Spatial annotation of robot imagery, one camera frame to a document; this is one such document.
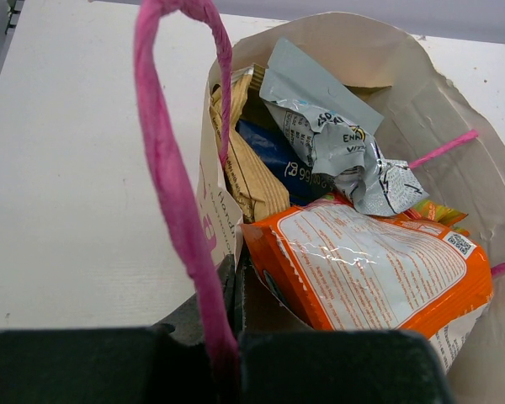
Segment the small silver blue packet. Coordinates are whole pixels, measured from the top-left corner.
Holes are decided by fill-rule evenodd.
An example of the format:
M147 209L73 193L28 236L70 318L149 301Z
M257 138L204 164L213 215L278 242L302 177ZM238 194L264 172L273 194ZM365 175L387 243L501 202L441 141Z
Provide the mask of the small silver blue packet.
M285 38L269 57L259 96L300 160L359 213L393 216L428 197L408 162L380 150L383 116Z

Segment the orange snack packet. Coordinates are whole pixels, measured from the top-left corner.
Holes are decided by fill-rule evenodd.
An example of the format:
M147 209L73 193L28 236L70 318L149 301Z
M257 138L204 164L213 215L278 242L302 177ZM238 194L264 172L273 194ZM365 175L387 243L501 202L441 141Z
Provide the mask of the orange snack packet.
M312 328L419 332L444 369L493 296L484 250L414 210L363 215L328 195L242 235L262 282Z

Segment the yellow gummy candy bag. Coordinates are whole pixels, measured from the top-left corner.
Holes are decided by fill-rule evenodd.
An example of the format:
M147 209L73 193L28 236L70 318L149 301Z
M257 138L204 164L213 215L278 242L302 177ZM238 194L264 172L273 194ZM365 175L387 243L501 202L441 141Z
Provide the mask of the yellow gummy candy bag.
M465 228L458 226L467 217L466 213L435 203L430 199L421 200L406 213L413 219L425 219L447 226L465 237L470 235Z

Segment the blue Kettle chips bag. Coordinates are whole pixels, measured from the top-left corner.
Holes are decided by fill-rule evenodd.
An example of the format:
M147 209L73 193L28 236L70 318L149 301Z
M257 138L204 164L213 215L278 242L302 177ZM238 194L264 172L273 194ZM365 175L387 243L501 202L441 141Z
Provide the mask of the blue Kettle chips bag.
M308 205L333 191L329 181L321 174L313 174L299 159L280 130L266 130L246 120L239 120L237 132L286 187L292 205Z

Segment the large tan chips bag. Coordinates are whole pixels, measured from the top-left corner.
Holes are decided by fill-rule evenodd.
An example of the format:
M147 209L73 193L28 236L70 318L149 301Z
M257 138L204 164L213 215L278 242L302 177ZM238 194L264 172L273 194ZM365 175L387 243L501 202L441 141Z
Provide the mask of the large tan chips bag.
M229 192L246 223L261 221L290 207L289 191L237 132L237 123L253 83L253 72L254 68L250 66L233 72L231 76L231 126L224 166Z

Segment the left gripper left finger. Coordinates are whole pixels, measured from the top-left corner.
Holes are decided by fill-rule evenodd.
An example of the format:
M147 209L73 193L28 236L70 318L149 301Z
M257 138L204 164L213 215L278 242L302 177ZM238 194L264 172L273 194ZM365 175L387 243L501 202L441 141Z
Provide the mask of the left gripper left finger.
M149 327L0 330L0 403L233 403L196 296Z

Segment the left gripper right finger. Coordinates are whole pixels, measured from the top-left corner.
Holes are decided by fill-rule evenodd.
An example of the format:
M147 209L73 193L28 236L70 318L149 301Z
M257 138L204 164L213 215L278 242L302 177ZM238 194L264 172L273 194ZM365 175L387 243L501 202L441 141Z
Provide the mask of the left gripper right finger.
M241 403L451 403L428 340L405 330L321 332L259 280L250 257L236 272Z

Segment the pink and cream paper bag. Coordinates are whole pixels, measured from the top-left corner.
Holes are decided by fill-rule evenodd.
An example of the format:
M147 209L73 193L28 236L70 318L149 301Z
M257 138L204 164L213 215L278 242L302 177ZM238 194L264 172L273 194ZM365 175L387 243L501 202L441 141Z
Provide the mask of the pink and cream paper bag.
M196 187L184 168L153 51L161 19L177 12L210 28L217 53L206 83ZM235 389L235 402L240 402L236 272L242 257L252 261L242 235L242 226L252 223L243 221L224 172L231 76L254 68L239 120L279 130L259 90L281 38L383 116L375 132L380 150L387 159L408 162L426 199L467 214L458 226L485 252L493 296L450 369L439 363L451 403L505 403L505 145L487 119L436 71L418 42L373 19L324 13L232 44L211 1L144 1L136 20L133 62L147 166L172 244L194 282L216 382Z

